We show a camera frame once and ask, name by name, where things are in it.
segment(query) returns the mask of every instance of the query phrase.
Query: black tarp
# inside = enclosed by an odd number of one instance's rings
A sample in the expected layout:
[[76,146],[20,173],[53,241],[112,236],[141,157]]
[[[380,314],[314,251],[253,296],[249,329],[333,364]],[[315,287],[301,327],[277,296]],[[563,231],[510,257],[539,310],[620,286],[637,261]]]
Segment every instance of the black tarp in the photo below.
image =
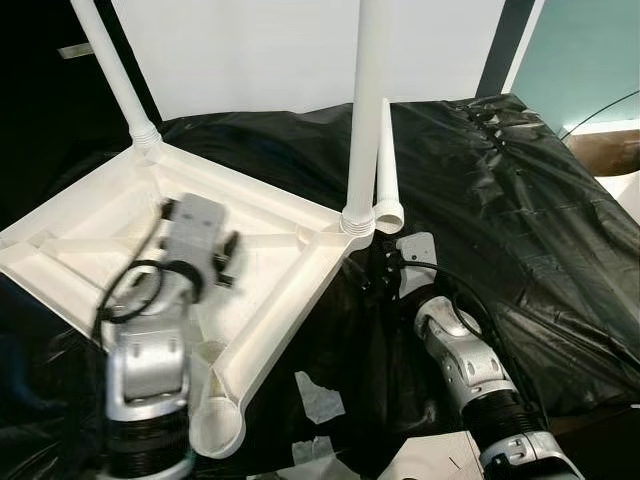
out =
[[[547,411],[638,402],[640,227],[514,96],[394,104],[392,118],[403,233],[433,233],[438,263],[484,299]],[[339,210],[350,122],[343,105],[189,117],[162,133],[167,143]],[[67,175],[54,188],[76,179]],[[291,443],[317,435],[330,435],[345,463],[375,476],[407,436],[459,428],[436,365],[388,301],[383,240],[356,252],[319,300],[249,405],[238,454],[199,458],[199,478],[287,466]],[[363,276],[371,282],[365,290]],[[11,345],[3,349],[2,397],[18,399],[2,407],[2,473],[77,478],[96,453],[80,354],[86,342],[7,279],[1,288],[0,335]],[[346,415],[319,426],[308,420],[298,370],[338,390]],[[15,413],[32,408],[16,396],[25,389],[49,402],[40,416]]]

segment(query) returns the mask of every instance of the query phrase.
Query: cable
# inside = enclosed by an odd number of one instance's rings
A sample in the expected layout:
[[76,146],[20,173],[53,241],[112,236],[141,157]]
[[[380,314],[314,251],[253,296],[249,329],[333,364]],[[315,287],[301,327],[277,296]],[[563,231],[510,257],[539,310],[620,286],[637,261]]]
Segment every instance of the cable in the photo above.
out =
[[[473,297],[473,299],[480,306],[480,308],[482,308],[483,314],[486,316],[486,318],[489,319],[490,325],[491,325],[491,327],[493,329],[493,332],[495,333],[496,343],[499,343],[499,345],[491,345],[492,342],[487,341],[483,334],[481,334],[480,332],[475,330],[475,328],[473,328],[471,325],[469,325],[469,322],[467,322],[467,320],[464,318],[464,315],[462,315],[462,312],[460,311],[460,309],[458,307],[458,296],[460,295],[459,292],[456,293],[453,296],[453,301],[451,302],[451,305],[453,306],[453,311],[456,314],[456,317],[458,317],[458,319],[465,326],[465,328],[467,328],[467,330],[469,330],[475,337],[477,337],[478,339],[482,340],[483,342],[486,342],[492,348],[494,348],[496,350],[499,350],[499,351],[502,351],[503,354],[507,358],[507,363],[508,363],[507,371],[509,371],[514,376],[514,379],[515,379],[516,383],[519,384],[520,387],[524,387],[525,386],[525,383],[524,383],[522,377],[520,376],[520,369],[521,368],[517,364],[515,356],[511,353],[511,350],[507,347],[506,342],[502,338],[502,336],[500,334],[500,330],[497,327],[496,321],[493,318],[493,316],[491,315],[491,313],[489,312],[489,309],[487,308],[485,303],[482,301],[480,296],[476,293],[476,291],[471,287],[469,282],[467,282],[464,278],[462,278],[462,276],[458,275],[457,273],[449,270],[448,268],[442,267],[440,265],[436,265],[435,263],[419,262],[419,261],[415,261],[415,260],[401,260],[401,264],[400,265],[404,266],[404,267],[423,267],[423,268],[428,268],[430,270],[435,270],[437,272],[442,272],[445,275],[447,275],[448,277],[450,277],[453,280],[455,280],[456,282],[458,282],[460,285],[462,285],[467,290],[467,292],[471,295],[471,297]],[[546,411],[546,408],[544,406],[544,402],[542,401],[542,395],[540,393],[540,390],[538,389],[538,385],[536,384],[536,382],[529,375],[527,375],[527,377],[529,378],[529,383],[531,384],[531,387],[533,388],[537,403],[538,403],[538,405],[540,407],[540,410],[541,410],[541,413],[542,413],[542,415],[544,417],[545,426],[546,426],[547,430],[550,430],[549,417],[547,415],[547,411]],[[529,398],[528,398],[528,395],[526,394],[526,389],[523,390],[522,394],[523,394],[523,398],[525,398],[525,400],[530,401]]]
[[618,103],[622,102],[623,100],[626,100],[629,97],[633,97],[634,95],[637,95],[638,93],[640,93],[640,90],[636,90],[635,92],[631,92],[628,95],[625,95],[624,97],[619,98],[618,100],[616,100],[615,102],[611,102],[609,105],[606,105],[604,107],[602,107],[600,110],[598,110],[596,113],[593,113],[591,115],[589,115],[587,118],[585,118],[583,121],[581,121],[579,124],[577,124],[575,127],[573,127],[571,130],[569,130],[567,133],[565,133],[562,138],[560,139],[560,141],[564,140],[565,138],[567,138],[569,135],[571,135],[576,128],[584,125],[585,123],[587,123],[589,120],[591,120],[593,117],[595,117],[596,115],[598,115],[599,113],[604,112],[606,109],[613,107],[614,105],[617,105]]
[[156,272],[158,273],[158,283],[155,290],[140,307],[124,315],[114,316],[111,314],[111,310],[105,307],[105,314],[102,316],[103,321],[107,320],[118,325],[127,323],[132,318],[135,318],[138,315],[142,314],[156,300],[156,298],[158,298],[158,295],[160,294],[160,291],[162,290],[162,287],[164,285],[164,273],[166,270],[164,265],[157,260],[135,260],[129,264],[125,273],[130,272],[131,270],[134,270],[138,267],[153,267],[156,270]]
[[107,289],[105,290],[104,295],[98,307],[96,308],[96,317],[93,321],[93,327],[91,329],[91,340],[98,345],[99,349],[95,348],[94,344],[90,344],[87,350],[87,360],[91,369],[91,375],[93,377],[94,382],[94,390],[96,395],[96,427],[97,427],[97,437],[98,444],[100,448],[100,453],[104,451],[104,418],[102,416],[102,412],[104,410],[104,370],[99,368],[101,363],[101,355],[104,352],[104,344],[102,337],[102,322],[106,320],[107,315],[109,315],[109,310],[107,308],[107,303],[113,296],[113,293],[118,288],[120,282],[125,277],[125,275],[132,269],[135,268],[136,261],[142,255],[142,252],[147,248],[155,234],[157,233],[162,220],[168,218],[171,215],[171,210],[173,208],[174,202],[172,200],[165,203],[157,218],[155,219],[149,233],[147,233],[146,237],[142,240],[136,251],[133,253],[131,257],[131,261],[129,264],[113,279],[113,281],[109,284]]
[[[495,321],[493,320],[493,317],[491,316],[491,314],[489,313],[489,309],[487,308],[487,306],[484,304],[484,302],[482,301],[482,299],[480,298],[480,296],[475,292],[475,290],[471,287],[471,285],[469,285],[469,283],[462,278],[460,275],[458,275],[457,273],[442,267],[440,265],[436,265],[435,263],[429,263],[429,262],[418,262],[415,260],[402,260],[402,265],[406,266],[406,267],[423,267],[423,268],[428,268],[430,270],[435,270],[436,272],[442,272],[444,273],[446,276],[453,278],[456,282],[460,283],[463,287],[465,287],[465,289],[469,292],[469,294],[471,294],[471,296],[473,297],[473,299],[478,303],[478,305],[482,308],[483,310],[483,314],[491,321],[491,323],[493,325],[495,325]],[[467,330],[469,330],[474,336],[476,336],[477,338],[479,338],[480,340],[482,340],[483,342],[486,342],[487,340],[484,338],[484,336],[482,335],[482,333],[478,332],[475,328],[473,328],[471,325],[469,325],[469,322],[467,322],[467,320],[464,318],[464,316],[462,315],[462,313],[460,312],[460,309],[458,308],[458,296],[459,293],[457,293],[456,295],[454,295],[453,297],[453,302],[451,302],[452,306],[453,306],[453,311],[456,314],[456,317],[458,317],[458,320],[460,320],[460,322],[467,328]]]

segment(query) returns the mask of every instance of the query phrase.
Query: white wall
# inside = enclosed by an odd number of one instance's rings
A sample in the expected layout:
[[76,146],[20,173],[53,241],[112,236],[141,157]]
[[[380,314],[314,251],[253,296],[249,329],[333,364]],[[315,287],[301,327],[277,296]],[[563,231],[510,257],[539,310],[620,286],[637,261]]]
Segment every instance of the white wall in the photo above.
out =
[[640,171],[615,177],[596,177],[596,180],[640,225]]
[[[504,0],[387,0],[392,101],[475,94]],[[358,0],[114,0],[163,119],[353,98]]]

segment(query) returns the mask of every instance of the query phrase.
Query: white tube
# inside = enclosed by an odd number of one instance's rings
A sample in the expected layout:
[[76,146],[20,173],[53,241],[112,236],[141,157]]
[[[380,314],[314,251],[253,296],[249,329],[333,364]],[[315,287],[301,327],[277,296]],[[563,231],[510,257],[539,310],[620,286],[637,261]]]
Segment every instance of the white tube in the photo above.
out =
[[382,99],[377,178],[378,203],[374,208],[376,228],[386,234],[397,233],[404,226],[404,209],[400,204],[400,195],[398,194],[398,173],[396,172],[396,153],[393,146],[391,106],[386,98]]
[[380,135],[385,4],[386,0],[360,0],[349,186],[341,219],[343,231],[354,236],[369,235],[375,228],[373,184]]
[[129,133],[134,146],[143,150],[150,149],[160,142],[160,134],[142,108],[107,29],[102,23],[94,0],[71,0],[71,5],[91,43],[104,76],[107,77],[120,110],[129,124]]

